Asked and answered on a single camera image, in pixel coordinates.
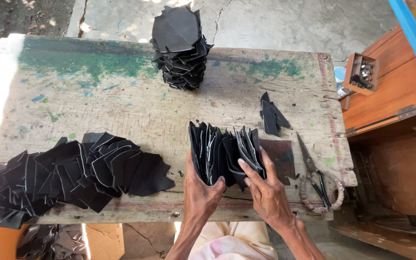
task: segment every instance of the wooden table top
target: wooden table top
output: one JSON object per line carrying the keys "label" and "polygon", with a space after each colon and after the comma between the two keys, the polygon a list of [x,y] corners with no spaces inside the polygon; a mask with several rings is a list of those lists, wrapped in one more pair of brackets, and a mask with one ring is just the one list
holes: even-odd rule
{"label": "wooden table top", "polygon": [[[23,150],[46,151],[60,137],[81,141],[84,133],[107,131],[162,155],[176,182],[152,196],[113,199],[101,214],[60,205],[37,223],[181,221],[184,177],[178,172],[185,173],[188,123],[196,119],[228,129],[258,128],[261,139],[291,140],[295,171],[305,174],[297,131],[319,169],[345,186],[357,185],[330,55],[213,48],[201,88],[183,92],[153,72],[152,53],[150,44],[129,42],[18,34],[0,39],[0,163]],[[259,98],[265,91],[292,125],[280,138],[262,131]],[[295,188],[298,180],[290,181],[286,192],[299,218],[333,218],[332,211],[310,212]],[[311,189],[310,200],[320,201]],[[251,194],[237,185],[210,219],[257,220]]]}

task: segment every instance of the scissor handle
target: scissor handle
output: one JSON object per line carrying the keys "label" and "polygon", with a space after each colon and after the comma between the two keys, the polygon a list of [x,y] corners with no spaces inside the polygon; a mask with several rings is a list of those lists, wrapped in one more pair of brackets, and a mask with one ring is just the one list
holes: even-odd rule
{"label": "scissor handle", "polygon": [[[331,205],[331,209],[336,210],[338,209],[341,204],[343,203],[343,199],[344,199],[344,187],[341,184],[341,182],[336,178],[335,175],[329,174],[327,171],[322,170],[320,171],[322,175],[327,176],[328,178],[330,178],[331,180],[333,180],[338,188],[338,198],[336,200],[336,202],[334,204]],[[326,213],[329,208],[327,207],[322,207],[322,206],[315,206],[313,205],[309,199],[307,198],[306,195],[306,174],[303,174],[299,180],[299,197],[301,198],[301,201],[304,203],[304,205],[306,205],[310,210],[312,210],[315,213],[318,214],[323,214]]]}

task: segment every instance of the hand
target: hand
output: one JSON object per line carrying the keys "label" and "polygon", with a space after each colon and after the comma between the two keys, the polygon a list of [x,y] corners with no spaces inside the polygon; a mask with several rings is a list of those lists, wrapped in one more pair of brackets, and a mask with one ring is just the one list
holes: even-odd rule
{"label": "hand", "polygon": [[240,167],[248,175],[245,183],[253,197],[253,208],[277,232],[287,231],[296,227],[296,216],[290,209],[285,186],[277,178],[274,163],[262,147],[261,156],[266,168],[267,180],[263,180],[247,162],[238,159]]}
{"label": "hand", "polygon": [[219,177],[213,186],[207,186],[195,171],[192,161],[192,149],[187,152],[185,160],[187,173],[184,180],[184,220],[202,224],[208,221],[221,201],[226,189],[226,179]]}

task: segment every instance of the fingernail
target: fingernail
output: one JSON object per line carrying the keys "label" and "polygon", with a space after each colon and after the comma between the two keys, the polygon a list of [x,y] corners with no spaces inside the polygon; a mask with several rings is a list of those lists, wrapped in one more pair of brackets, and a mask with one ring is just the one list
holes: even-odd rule
{"label": "fingernail", "polygon": [[239,158],[239,159],[237,160],[237,162],[238,162],[240,165],[244,165],[244,164],[246,164],[246,162],[245,162],[242,158]]}
{"label": "fingernail", "polygon": [[246,184],[246,186],[250,187],[250,185],[251,185],[250,178],[245,178],[245,184]]}

